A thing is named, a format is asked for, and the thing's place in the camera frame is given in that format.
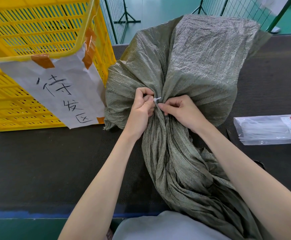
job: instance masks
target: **hand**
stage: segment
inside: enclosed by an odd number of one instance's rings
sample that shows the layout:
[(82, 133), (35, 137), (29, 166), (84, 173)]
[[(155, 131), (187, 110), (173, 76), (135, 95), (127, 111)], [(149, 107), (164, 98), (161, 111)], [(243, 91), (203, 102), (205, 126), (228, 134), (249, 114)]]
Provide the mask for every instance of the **hand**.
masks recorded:
[(158, 106), (164, 115), (173, 115), (182, 125), (195, 133), (210, 124), (188, 95), (170, 98)]
[(154, 92), (150, 88), (137, 88), (135, 91), (134, 103), (131, 108), (127, 124), (123, 134), (138, 140), (148, 124), (148, 118), (154, 111)]

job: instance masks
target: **person's left hand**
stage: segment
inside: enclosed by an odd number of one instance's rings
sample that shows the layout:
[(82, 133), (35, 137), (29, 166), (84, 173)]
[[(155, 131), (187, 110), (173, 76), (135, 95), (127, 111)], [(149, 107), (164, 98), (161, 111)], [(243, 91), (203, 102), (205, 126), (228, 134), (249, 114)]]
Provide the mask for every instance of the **person's left hand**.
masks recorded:
[(148, 124), (148, 118), (154, 111), (154, 92), (150, 88), (137, 88), (135, 91), (134, 103), (131, 108), (127, 124), (123, 133), (138, 140)]

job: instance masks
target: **yellow basket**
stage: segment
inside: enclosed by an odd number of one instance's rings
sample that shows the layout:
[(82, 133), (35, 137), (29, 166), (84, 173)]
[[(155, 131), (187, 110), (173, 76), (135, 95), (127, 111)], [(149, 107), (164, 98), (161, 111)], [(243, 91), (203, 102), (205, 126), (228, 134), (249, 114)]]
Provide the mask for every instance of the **yellow basket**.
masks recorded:
[[(105, 84), (115, 57), (99, 0), (0, 0), (0, 62), (72, 55), (89, 27), (97, 36), (93, 63)], [(0, 69), (0, 131), (63, 126)]]

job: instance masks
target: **person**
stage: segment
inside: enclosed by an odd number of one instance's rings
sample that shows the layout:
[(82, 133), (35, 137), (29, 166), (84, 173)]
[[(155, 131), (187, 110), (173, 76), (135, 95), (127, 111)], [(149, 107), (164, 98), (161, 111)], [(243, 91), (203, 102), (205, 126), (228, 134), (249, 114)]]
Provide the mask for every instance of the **person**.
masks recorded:
[[(149, 88), (136, 89), (122, 134), (69, 216), (59, 240), (103, 240), (106, 236), (130, 153), (153, 115), (153, 95)], [(226, 139), (189, 96), (170, 98), (158, 107), (206, 142), (250, 210), (275, 239), (291, 239), (291, 192), (287, 188)], [(123, 221), (113, 236), (113, 240), (118, 239), (229, 238), (188, 216), (166, 211)]]

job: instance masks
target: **black table surface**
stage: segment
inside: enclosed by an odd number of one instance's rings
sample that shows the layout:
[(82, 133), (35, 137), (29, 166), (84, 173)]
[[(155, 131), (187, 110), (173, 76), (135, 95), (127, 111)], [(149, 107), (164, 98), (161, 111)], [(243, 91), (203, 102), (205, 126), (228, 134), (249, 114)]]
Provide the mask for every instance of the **black table surface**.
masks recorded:
[[(236, 102), (219, 127), (224, 135), (228, 129), (231, 141), (291, 190), (291, 145), (243, 146), (235, 134), (233, 117), (270, 114), (291, 114), (291, 35), (272, 37), (245, 62)], [(102, 125), (0, 132), (0, 217), (67, 217), (120, 134)], [(204, 146), (197, 136), (194, 144)], [(145, 167), (139, 140), (127, 164), (115, 216), (166, 209)]]

